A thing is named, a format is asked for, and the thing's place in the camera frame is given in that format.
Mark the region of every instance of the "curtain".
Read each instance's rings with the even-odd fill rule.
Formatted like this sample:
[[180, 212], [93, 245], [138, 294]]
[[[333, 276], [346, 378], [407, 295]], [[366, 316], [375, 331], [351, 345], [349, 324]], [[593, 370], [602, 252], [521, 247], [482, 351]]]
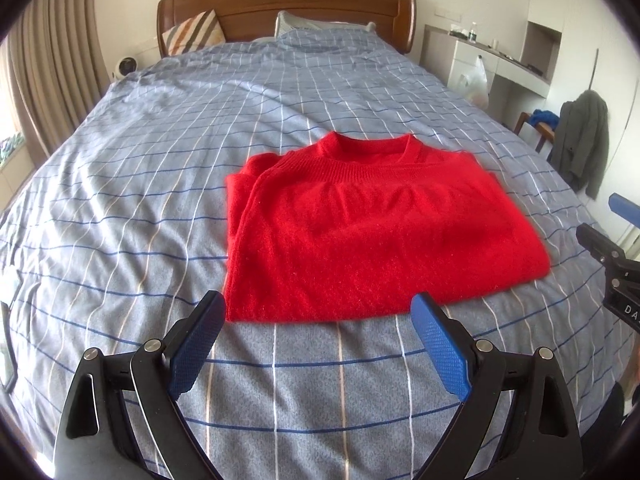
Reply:
[[109, 85], [97, 36], [94, 0], [33, 0], [9, 32], [9, 85], [36, 167]]

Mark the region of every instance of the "window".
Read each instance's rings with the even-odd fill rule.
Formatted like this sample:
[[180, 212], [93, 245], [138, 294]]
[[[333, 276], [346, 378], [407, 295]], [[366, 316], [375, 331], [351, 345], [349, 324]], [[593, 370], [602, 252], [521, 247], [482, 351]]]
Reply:
[[6, 41], [0, 44], [0, 167], [24, 142], [9, 83]]

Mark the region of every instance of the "pillow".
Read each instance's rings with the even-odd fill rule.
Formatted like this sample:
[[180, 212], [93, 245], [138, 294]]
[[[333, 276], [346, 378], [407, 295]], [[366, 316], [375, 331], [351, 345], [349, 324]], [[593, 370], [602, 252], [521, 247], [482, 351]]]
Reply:
[[206, 10], [162, 34], [169, 56], [195, 52], [206, 46], [225, 43], [216, 11]]
[[376, 24], [369, 22], [367, 25], [347, 22], [321, 22], [320, 20], [308, 20], [295, 16], [286, 10], [281, 10], [276, 18], [276, 37], [282, 36], [290, 30], [303, 28], [305, 30], [325, 30], [327, 28], [359, 28], [367, 32], [375, 32]]

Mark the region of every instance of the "folded sweater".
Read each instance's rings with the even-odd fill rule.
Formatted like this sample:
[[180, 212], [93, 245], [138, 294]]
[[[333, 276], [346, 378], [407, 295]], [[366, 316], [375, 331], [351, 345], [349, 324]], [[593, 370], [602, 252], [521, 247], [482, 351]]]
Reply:
[[545, 276], [538, 235], [473, 155], [335, 132], [226, 178], [229, 321], [406, 313]]

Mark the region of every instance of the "gray jacket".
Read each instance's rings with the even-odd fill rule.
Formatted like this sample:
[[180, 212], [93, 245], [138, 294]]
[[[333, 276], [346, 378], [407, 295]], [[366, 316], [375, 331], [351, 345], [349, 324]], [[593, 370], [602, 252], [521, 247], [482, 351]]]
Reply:
[[607, 104], [593, 90], [562, 105], [551, 151], [551, 166], [575, 191], [587, 184], [595, 199], [604, 177], [609, 154]]

